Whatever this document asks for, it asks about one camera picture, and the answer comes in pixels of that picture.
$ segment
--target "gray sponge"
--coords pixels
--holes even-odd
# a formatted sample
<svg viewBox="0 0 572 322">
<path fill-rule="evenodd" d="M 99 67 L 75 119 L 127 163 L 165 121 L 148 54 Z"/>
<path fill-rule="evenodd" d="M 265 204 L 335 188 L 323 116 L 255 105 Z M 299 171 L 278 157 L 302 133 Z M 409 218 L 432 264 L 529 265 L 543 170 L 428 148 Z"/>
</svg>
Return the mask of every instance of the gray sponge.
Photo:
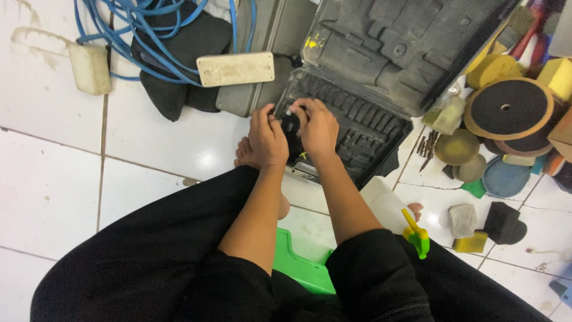
<svg viewBox="0 0 572 322">
<path fill-rule="evenodd" d="M 476 229 L 476 210 L 470 203 L 449 208 L 449 229 L 456 239 L 472 237 Z"/>
</svg>

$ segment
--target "tool case lid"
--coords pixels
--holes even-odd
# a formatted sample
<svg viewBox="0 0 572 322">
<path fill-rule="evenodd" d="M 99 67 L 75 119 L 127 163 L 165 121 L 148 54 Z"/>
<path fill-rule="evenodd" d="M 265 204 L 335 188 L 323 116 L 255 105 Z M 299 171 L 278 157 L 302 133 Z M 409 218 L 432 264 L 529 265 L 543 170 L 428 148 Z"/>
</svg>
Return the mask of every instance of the tool case lid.
<svg viewBox="0 0 572 322">
<path fill-rule="evenodd" d="M 322 0 L 305 66 L 406 116 L 423 116 L 519 0 Z"/>
</svg>

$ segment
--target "blue hose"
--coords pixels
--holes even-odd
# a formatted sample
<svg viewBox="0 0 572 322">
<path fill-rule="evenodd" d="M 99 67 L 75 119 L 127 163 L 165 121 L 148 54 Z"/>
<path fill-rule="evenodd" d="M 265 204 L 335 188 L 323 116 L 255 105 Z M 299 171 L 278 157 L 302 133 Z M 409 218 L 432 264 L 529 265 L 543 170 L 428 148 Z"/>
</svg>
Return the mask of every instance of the blue hose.
<svg viewBox="0 0 572 322">
<path fill-rule="evenodd" d="M 132 0 L 82 0 L 84 5 L 87 8 L 89 17 L 92 19 L 93 24 L 97 29 L 96 34 L 86 34 L 83 24 L 80 20 L 80 14 L 78 10 L 77 2 L 78 0 L 74 0 L 74 13 L 76 17 L 76 24 L 77 29 L 80 33 L 80 37 L 77 38 L 77 42 L 79 44 L 84 44 L 86 42 L 97 40 L 97 39 L 105 39 L 105 41 L 109 44 L 109 46 L 115 50 L 121 57 L 127 59 L 128 61 L 132 62 L 133 64 L 137 65 L 141 70 L 146 73 L 151 74 L 152 76 L 159 78 L 160 80 L 168 81 L 171 83 L 177 84 L 192 84 L 195 86 L 201 87 L 202 85 L 189 79 L 186 77 L 180 70 L 183 69 L 187 72 L 198 74 L 198 71 L 192 68 L 189 68 L 183 65 L 179 60 L 177 60 L 163 45 L 161 39 L 170 39 L 173 38 L 181 27 L 184 27 L 190 23 L 192 23 L 199 14 L 201 14 L 202 10 L 208 3 L 208 0 L 203 0 L 197 8 L 193 11 L 191 15 L 186 17 L 184 20 L 181 20 L 181 12 L 180 7 L 186 0 L 159 0 L 157 5 L 154 9 L 147 9 L 153 0 L 137 0 L 137 3 L 134 4 Z M 105 20 L 99 14 L 97 10 L 97 1 L 101 1 L 107 5 L 109 10 L 113 12 L 114 16 L 125 21 L 129 26 L 124 27 L 119 30 L 112 30 L 109 25 L 105 22 Z M 246 47 L 246 52 L 250 52 L 250 48 L 252 46 L 252 38 L 254 35 L 255 23 L 256 23 L 256 4 L 255 0 L 252 1 L 252 26 L 251 26 L 251 33 L 248 38 L 248 43 Z M 230 5 L 230 12 L 231 12 L 231 21 L 232 21 L 232 37 L 233 37 L 233 46 L 234 52 L 237 53 L 236 48 L 236 40 L 237 40 L 237 31 L 236 31 L 236 8 L 234 0 L 229 0 Z M 153 15 L 163 15 L 175 12 L 177 16 L 177 21 L 175 25 L 169 27 L 151 27 L 146 21 L 145 17 L 150 17 Z M 160 53 L 167 56 L 168 59 L 166 60 L 163 58 L 160 53 L 157 53 L 155 50 L 151 49 L 147 44 L 145 44 L 139 35 L 135 32 L 135 30 L 143 31 L 147 34 L 155 43 L 155 45 L 159 48 Z M 121 35 L 132 32 L 135 39 L 141 44 L 141 46 L 160 64 L 163 64 L 166 70 L 170 71 L 176 78 L 166 77 L 160 73 L 157 73 L 153 69 L 148 68 L 144 64 L 137 61 L 133 58 L 131 54 L 131 46 L 127 44 L 122 38 Z M 122 76 L 117 75 L 113 72 L 110 72 L 111 76 L 120 78 L 123 80 L 129 81 L 138 81 L 139 77 L 131 77 L 131 76 Z"/>
</svg>

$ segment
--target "black tool case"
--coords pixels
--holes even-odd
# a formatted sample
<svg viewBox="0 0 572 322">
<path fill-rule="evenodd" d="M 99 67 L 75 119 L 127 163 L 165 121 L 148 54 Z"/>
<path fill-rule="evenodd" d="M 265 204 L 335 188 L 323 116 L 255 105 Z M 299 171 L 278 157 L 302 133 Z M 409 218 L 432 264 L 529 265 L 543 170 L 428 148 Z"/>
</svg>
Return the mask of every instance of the black tool case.
<svg viewBox="0 0 572 322">
<path fill-rule="evenodd" d="M 322 0 L 275 109 L 290 171 L 320 182 L 288 107 L 322 100 L 340 124 L 336 152 L 362 189 L 399 166 L 397 150 L 502 26 L 518 0 Z"/>
</svg>

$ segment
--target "hand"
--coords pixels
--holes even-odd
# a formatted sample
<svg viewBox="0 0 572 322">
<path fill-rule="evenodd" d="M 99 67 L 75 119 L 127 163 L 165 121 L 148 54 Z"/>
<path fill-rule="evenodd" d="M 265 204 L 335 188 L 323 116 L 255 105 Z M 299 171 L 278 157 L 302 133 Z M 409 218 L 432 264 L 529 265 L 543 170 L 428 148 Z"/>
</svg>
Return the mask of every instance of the hand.
<svg viewBox="0 0 572 322">
<path fill-rule="evenodd" d="M 268 115 L 273 107 L 274 104 L 268 104 L 252 113 L 248 140 L 260 166 L 285 167 L 289 154 L 288 142 L 278 120 L 274 115 Z"/>
<path fill-rule="evenodd" d="M 290 106 L 290 111 L 300 119 L 302 145 L 313 160 L 336 155 L 336 139 L 340 127 L 324 103 L 319 99 L 297 99 Z"/>
</svg>

